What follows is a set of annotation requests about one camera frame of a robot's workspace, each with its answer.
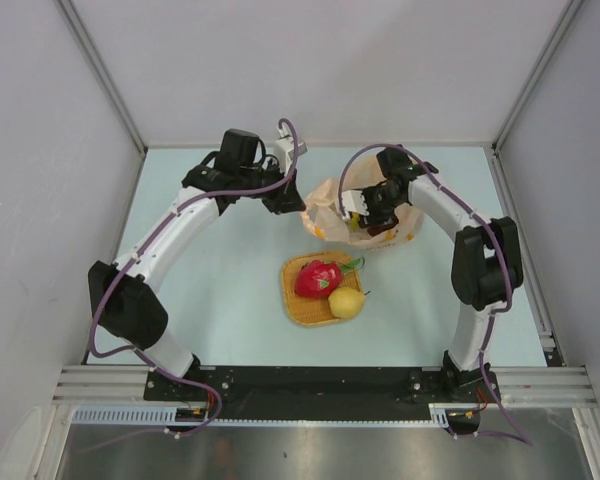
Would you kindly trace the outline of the left aluminium corner post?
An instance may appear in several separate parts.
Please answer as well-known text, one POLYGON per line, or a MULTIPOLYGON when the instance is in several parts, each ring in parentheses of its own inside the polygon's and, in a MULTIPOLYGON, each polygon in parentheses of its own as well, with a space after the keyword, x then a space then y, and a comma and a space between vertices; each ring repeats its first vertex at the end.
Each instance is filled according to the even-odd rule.
POLYGON ((71 35, 74 37, 81 54, 86 60, 87 66, 103 90, 124 131, 140 156, 145 158, 148 146, 143 140, 140 130, 132 118, 126 102, 75 2, 70 0, 55 0, 54 4, 58 8, 60 16, 71 35))

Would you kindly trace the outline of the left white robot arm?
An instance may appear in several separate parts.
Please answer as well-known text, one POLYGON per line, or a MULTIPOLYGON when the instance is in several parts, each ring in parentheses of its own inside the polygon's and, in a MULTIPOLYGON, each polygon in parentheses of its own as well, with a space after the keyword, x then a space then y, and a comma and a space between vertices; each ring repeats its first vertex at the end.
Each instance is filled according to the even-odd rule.
POLYGON ((88 272, 91 327, 104 328, 124 341, 124 350, 162 370, 179 399, 199 392, 200 361, 169 330, 157 293, 194 238, 239 199, 257 199, 276 215, 304 211, 296 176, 306 148, 289 120, 279 120, 277 130, 271 150, 254 133, 227 130, 220 147, 185 175, 149 233, 114 262, 97 261, 88 272))

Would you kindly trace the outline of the aluminium corner post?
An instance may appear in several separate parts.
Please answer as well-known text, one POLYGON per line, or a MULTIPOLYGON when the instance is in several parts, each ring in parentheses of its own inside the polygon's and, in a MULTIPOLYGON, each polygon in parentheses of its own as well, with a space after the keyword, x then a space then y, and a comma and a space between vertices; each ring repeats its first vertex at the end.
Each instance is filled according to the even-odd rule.
POLYGON ((584 0, 569 0, 566 2, 555 25, 552 27, 548 39, 536 58, 522 89, 516 96, 511 109, 507 113, 503 124, 491 143, 491 148, 496 154, 502 150, 502 147, 510 136, 520 115, 523 113, 562 42, 569 33, 580 10, 585 4, 586 1, 584 0))
POLYGON ((143 140, 140 130, 132 118, 126 102, 75 2, 70 0, 55 0, 54 4, 58 8, 60 16, 71 35, 74 37, 81 54, 86 60, 87 66, 103 90, 124 131, 140 156, 145 158, 148 146, 143 140))

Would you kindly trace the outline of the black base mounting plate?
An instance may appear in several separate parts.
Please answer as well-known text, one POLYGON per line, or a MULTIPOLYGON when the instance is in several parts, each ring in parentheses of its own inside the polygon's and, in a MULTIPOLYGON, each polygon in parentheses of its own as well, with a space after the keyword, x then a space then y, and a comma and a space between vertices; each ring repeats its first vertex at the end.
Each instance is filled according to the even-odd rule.
POLYGON ((232 421, 394 422, 429 419, 433 404, 478 411, 500 396, 496 375, 474 370, 455 377, 441 367, 207 366, 196 386, 157 372, 146 377, 143 398, 209 405, 206 386, 221 397, 220 419, 232 421))

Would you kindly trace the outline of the aluminium frame rail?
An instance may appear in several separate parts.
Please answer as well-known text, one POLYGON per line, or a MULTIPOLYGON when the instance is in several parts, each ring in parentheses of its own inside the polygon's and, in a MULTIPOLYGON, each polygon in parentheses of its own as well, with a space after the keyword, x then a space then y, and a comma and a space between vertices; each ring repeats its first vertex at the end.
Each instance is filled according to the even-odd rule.
MULTIPOLYGON (((583 367, 493 367, 505 406, 593 408, 597 405, 583 367)), ((52 396, 56 405, 140 405, 150 369, 140 365, 75 365, 62 368, 52 396)))

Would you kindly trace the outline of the dark red fake grapes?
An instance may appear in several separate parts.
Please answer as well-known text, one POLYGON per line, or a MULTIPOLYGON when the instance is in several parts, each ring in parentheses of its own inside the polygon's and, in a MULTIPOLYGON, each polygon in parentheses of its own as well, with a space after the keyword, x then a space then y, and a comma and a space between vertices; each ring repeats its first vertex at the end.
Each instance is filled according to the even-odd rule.
POLYGON ((371 237, 378 236, 386 231, 390 231, 393 229, 392 225, 381 225, 381 226, 370 226, 367 228, 367 233, 371 237))

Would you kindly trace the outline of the yellow fake lemon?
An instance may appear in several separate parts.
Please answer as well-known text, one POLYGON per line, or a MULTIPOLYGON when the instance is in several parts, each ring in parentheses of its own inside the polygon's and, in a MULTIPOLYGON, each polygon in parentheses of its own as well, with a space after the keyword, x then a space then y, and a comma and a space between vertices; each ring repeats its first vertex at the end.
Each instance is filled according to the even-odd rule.
POLYGON ((351 287, 339 287, 328 297, 332 316, 340 320, 355 318, 364 308, 367 295, 351 287))

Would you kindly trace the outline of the woven bamboo tray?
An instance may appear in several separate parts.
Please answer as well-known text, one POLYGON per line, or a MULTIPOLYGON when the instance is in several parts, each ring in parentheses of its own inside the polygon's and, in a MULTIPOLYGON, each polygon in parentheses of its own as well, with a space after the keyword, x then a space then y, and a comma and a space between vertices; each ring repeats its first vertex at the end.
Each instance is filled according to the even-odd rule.
MULTIPOLYGON (((303 298, 294 293, 295 278, 301 268, 309 262, 318 259, 335 260, 337 262, 347 263, 356 258, 351 258, 343 251, 327 251, 297 256, 284 265, 281 273, 281 286, 286 312, 295 323, 305 327, 317 327, 347 321, 336 319, 332 316, 328 305, 329 296, 326 298, 312 299, 303 298)), ((365 293, 361 286, 358 274, 361 269, 347 275, 339 287, 351 287, 365 293)))

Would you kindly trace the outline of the right aluminium corner post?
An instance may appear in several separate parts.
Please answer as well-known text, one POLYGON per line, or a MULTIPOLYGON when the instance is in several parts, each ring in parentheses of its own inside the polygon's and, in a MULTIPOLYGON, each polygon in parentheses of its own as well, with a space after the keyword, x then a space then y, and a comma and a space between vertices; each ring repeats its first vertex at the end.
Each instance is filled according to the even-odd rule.
POLYGON ((496 154, 502 150, 502 147, 510 136, 520 115, 523 113, 562 42, 569 33, 580 10, 585 4, 586 1, 584 0, 569 0, 566 2, 555 25, 552 27, 548 39, 536 58, 522 89, 516 96, 511 109, 507 113, 503 124, 491 143, 491 148, 496 154))

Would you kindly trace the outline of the yellow fake banana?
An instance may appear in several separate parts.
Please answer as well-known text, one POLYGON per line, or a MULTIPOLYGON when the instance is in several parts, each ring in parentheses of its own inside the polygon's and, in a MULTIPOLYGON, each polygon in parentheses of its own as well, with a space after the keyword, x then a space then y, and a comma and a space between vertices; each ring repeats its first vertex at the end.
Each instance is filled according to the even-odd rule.
POLYGON ((357 231, 359 229, 359 220, 360 215, 357 212, 353 212, 350 214, 348 225, 352 231, 357 231))

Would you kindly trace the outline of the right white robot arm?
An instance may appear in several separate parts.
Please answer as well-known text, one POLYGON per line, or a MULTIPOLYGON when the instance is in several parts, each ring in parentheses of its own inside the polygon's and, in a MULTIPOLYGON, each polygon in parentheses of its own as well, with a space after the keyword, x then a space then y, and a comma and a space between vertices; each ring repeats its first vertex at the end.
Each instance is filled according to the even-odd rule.
POLYGON ((464 401, 489 391, 495 380, 486 356, 495 318, 510 310, 524 279, 517 225, 509 217, 485 220, 438 179, 432 164, 404 147, 377 148, 382 181, 341 195, 353 200, 356 225, 385 231, 396 224, 397 208, 409 205, 429 216, 453 242, 451 283, 460 310, 431 395, 464 401))

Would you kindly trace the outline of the translucent orange plastic bag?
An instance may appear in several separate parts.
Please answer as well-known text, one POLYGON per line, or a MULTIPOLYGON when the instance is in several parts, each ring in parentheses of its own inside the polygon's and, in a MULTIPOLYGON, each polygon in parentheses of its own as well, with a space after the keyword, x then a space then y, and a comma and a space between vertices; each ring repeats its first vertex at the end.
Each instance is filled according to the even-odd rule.
POLYGON ((409 204, 396 207, 392 216, 378 225, 369 224, 360 214, 345 220, 339 211, 339 186, 345 191, 374 186, 385 179, 388 163, 395 160, 412 161, 402 152, 384 149, 356 160, 344 178, 325 180, 304 199, 306 209, 301 213, 304 228, 324 241, 362 250, 388 248, 411 241, 420 230, 424 214, 409 204))

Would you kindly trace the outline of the red fake fruit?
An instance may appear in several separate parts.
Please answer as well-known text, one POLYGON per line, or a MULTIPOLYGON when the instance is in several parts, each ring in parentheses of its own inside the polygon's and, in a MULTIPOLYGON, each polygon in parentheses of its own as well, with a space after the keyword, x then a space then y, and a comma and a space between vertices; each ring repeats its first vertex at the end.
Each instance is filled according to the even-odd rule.
POLYGON ((313 260, 304 265, 295 278, 294 293, 303 298, 326 298, 344 281, 344 278, 361 269, 363 257, 347 263, 335 260, 313 260))

